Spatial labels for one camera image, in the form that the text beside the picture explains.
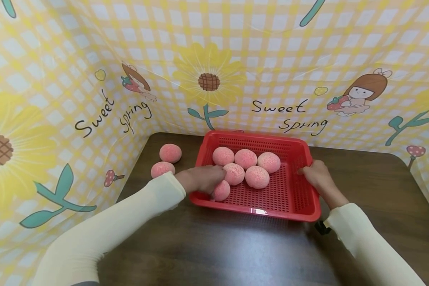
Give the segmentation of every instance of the white sleeve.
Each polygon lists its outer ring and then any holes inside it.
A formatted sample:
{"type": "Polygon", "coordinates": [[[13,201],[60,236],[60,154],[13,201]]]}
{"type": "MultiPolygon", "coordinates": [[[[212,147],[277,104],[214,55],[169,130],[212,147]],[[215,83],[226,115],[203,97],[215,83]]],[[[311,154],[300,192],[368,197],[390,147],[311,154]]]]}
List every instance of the white sleeve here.
{"type": "Polygon", "coordinates": [[[374,229],[355,204],[330,212],[324,225],[333,229],[359,266],[378,286],[425,285],[405,260],[374,229]]]}
{"type": "Polygon", "coordinates": [[[171,172],[58,237],[38,265],[34,286],[98,282],[97,262],[140,226],[181,202],[186,192],[171,172]]]}

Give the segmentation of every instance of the pink ball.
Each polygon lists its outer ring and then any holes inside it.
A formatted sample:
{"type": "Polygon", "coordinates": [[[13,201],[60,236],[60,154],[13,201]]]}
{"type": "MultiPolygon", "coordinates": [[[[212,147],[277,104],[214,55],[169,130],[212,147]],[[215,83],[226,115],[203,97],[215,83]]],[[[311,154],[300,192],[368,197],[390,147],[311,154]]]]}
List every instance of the pink ball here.
{"type": "Polygon", "coordinates": [[[245,178],[245,170],[235,163],[225,165],[224,170],[227,172],[224,180],[226,180],[231,186],[238,185],[245,178]]]}
{"type": "Polygon", "coordinates": [[[245,172],[245,179],[248,186],[254,189],[263,189],[271,180],[269,173],[259,166],[251,166],[245,172]]]}
{"type": "Polygon", "coordinates": [[[227,199],[230,194],[230,186],[226,180],[221,181],[215,188],[212,193],[214,201],[221,202],[227,199]]]}
{"type": "Polygon", "coordinates": [[[234,157],[234,152],[227,147],[218,147],[213,152],[213,162],[218,166],[233,163],[234,157]]]}
{"type": "Polygon", "coordinates": [[[151,177],[154,179],[169,171],[175,174],[175,166],[173,166],[173,164],[169,162],[158,162],[151,168],[151,177]]]}
{"type": "Polygon", "coordinates": [[[251,166],[256,166],[257,156],[251,150],[242,149],[235,154],[235,163],[246,170],[251,166]]]}
{"type": "Polygon", "coordinates": [[[274,153],[265,152],[257,158],[257,165],[264,168],[269,174],[272,174],[280,169],[281,161],[274,153]]]}
{"type": "Polygon", "coordinates": [[[176,163],[181,159],[181,148],[175,144],[165,144],[160,148],[158,156],[164,162],[176,163]]]}

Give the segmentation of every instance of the red basket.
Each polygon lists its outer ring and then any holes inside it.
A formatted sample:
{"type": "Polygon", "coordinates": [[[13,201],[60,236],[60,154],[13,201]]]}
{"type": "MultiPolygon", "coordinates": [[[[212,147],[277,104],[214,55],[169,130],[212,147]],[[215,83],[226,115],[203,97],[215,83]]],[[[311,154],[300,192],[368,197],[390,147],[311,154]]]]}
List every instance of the red basket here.
{"type": "Polygon", "coordinates": [[[273,152],[280,157],[281,168],[271,174],[270,183],[265,189],[252,189],[243,181],[237,186],[231,186],[229,197],[222,202],[209,201],[205,193],[191,193],[189,198],[194,204],[301,222],[319,219],[319,195],[303,176],[297,174],[299,168],[310,166],[312,162],[310,149],[304,141],[242,132],[210,131],[203,139],[195,165],[213,165],[212,154],[217,147],[230,148],[234,153],[249,149],[257,156],[267,151],[273,152]]]}

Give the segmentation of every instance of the plastic backdrop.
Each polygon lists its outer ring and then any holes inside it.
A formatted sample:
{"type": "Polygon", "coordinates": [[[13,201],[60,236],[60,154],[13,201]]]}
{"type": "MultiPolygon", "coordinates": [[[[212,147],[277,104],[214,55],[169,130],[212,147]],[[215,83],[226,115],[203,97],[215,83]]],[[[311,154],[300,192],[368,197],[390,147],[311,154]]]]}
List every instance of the plastic backdrop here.
{"type": "Polygon", "coordinates": [[[0,0],[0,285],[210,129],[394,154],[429,202],[429,0],[0,0]]]}

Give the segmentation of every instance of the sunflower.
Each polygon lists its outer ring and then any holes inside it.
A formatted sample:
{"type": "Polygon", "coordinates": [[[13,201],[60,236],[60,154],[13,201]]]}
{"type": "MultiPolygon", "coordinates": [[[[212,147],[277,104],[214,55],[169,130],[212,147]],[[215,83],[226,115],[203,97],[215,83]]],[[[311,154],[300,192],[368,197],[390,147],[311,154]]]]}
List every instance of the sunflower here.
{"type": "Polygon", "coordinates": [[[218,51],[214,43],[206,48],[194,43],[189,48],[181,48],[179,53],[181,58],[175,58],[178,70],[173,77],[180,82],[179,89],[188,102],[230,104],[242,94],[246,75],[239,61],[230,62],[232,53],[229,50],[218,51]]]}
{"type": "Polygon", "coordinates": [[[27,106],[23,97],[0,94],[0,208],[14,196],[28,199],[36,194],[34,181],[48,181],[56,161],[55,127],[42,126],[42,113],[27,106]]]}

